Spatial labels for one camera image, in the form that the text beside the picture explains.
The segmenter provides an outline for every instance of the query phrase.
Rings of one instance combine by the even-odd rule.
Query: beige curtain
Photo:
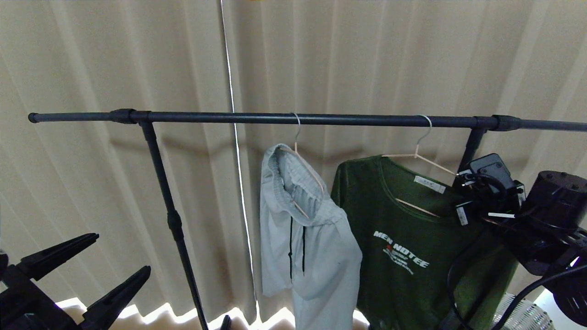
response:
[[[33,125],[28,112],[587,121],[584,1],[0,2],[0,55],[2,247],[16,261],[97,232],[97,244],[41,287],[89,305],[149,264],[151,278],[134,300],[143,315],[165,302],[182,315],[193,304],[140,128]],[[261,295],[258,189],[263,152],[292,144],[296,127],[155,127],[207,318],[238,307],[251,323],[256,300],[262,319],[289,306],[285,292]],[[340,162],[411,152],[424,132],[303,126],[299,149],[330,185]],[[435,128],[422,153],[456,169],[467,135]],[[479,155],[499,153],[530,187],[545,169],[586,177],[586,150],[584,133],[519,130],[486,134]],[[408,166],[450,183],[425,164]],[[531,280],[518,272],[510,291]]]

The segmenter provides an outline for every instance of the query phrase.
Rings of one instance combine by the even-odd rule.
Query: horizontal bar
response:
[[[428,120],[422,116],[379,115],[327,115],[298,114],[302,124],[348,126],[404,126],[426,127]],[[433,127],[482,128],[488,130],[541,129],[587,132],[587,123],[556,122],[551,120],[526,120],[509,116],[429,116]],[[297,124],[291,113],[227,113],[227,112],[149,112],[121,109],[96,113],[31,113],[29,120],[38,122],[183,122],[183,123],[245,123],[245,124]],[[508,124],[509,128],[500,129]]]

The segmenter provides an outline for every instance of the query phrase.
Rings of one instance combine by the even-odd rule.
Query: black drawstring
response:
[[[292,261],[292,232],[294,230],[294,217],[291,217],[289,222],[289,279],[292,277],[292,269],[294,262]],[[306,274],[306,226],[302,227],[302,273]]]
[[[289,223],[289,279],[292,279],[292,230],[294,229],[294,217],[291,217]]]

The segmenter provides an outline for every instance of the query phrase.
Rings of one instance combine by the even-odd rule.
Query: crew neckline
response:
[[[438,180],[435,180],[435,179],[433,179],[433,178],[431,178],[429,176],[425,176],[425,175],[422,175],[422,174],[420,174],[418,172],[415,172],[413,170],[410,170],[407,167],[404,167],[404,166],[396,163],[395,161],[389,159],[388,157],[383,157],[383,155],[379,155],[379,156],[377,156],[377,176],[379,177],[379,182],[381,184],[381,187],[382,187],[383,191],[385,192],[385,195],[387,195],[387,197],[389,198],[389,200],[396,207],[398,207],[399,209],[401,209],[405,213],[408,213],[408,214],[412,215],[413,217],[419,218],[419,219],[424,220],[424,221],[429,221],[429,222],[433,222],[433,223],[441,223],[441,224],[454,224],[454,225],[457,225],[457,222],[458,221],[457,221],[457,219],[455,219],[454,215],[452,215],[452,214],[450,214],[448,216],[445,216],[445,217],[435,217],[433,215],[428,215],[428,214],[426,214],[426,213],[424,213],[422,211],[415,210],[415,209],[413,209],[413,208],[411,208],[411,207],[409,207],[407,205],[404,205],[404,204],[398,202],[396,200],[396,196],[394,195],[393,189],[387,184],[387,180],[386,180],[386,177],[385,177],[385,171],[384,171],[384,168],[383,168],[383,166],[384,166],[384,164],[383,164],[383,162],[384,162],[383,161],[383,158],[385,158],[386,161],[390,165],[395,166],[398,169],[400,169],[400,170],[402,170],[402,171],[404,171],[404,172],[406,172],[408,174],[411,174],[411,175],[414,175],[414,176],[419,176],[419,177],[422,177],[424,179],[430,180],[430,181],[432,181],[434,183],[441,184],[443,187],[446,187],[445,193],[448,193],[451,196],[457,195],[457,193],[454,191],[454,189],[451,186],[447,186],[446,184],[444,184],[444,183],[442,183],[442,182],[440,182]]]

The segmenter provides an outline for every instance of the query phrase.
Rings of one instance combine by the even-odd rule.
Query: black mechanical device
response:
[[[542,276],[518,295],[511,311],[543,285],[569,319],[587,326],[587,231],[579,226],[587,212],[587,180],[542,171],[526,198],[524,185],[494,153],[470,161],[456,182],[463,196],[471,196],[456,205],[461,223],[486,221],[530,274]]]
[[[0,293],[0,329],[4,330],[105,330],[140,290],[151,274],[144,266],[125,282],[87,308],[80,324],[59,308],[31,279],[40,280],[82,252],[98,234],[81,235],[21,259],[16,265],[0,250],[0,280],[8,289]]]

